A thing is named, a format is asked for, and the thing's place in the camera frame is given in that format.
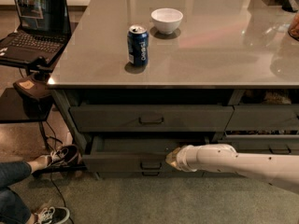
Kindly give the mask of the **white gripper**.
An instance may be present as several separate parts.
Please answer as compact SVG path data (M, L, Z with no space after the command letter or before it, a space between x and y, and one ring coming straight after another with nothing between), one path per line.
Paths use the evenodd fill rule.
M165 161L170 166L179 168L180 171L196 172L201 169L201 162L198 160L200 150L200 147L195 146L177 147L166 156Z

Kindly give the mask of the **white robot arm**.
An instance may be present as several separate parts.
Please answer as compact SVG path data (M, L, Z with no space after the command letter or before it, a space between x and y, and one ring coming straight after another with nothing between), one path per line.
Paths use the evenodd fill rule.
M299 156L238 153L231 145L178 147L165 161L182 172L232 173L299 193Z

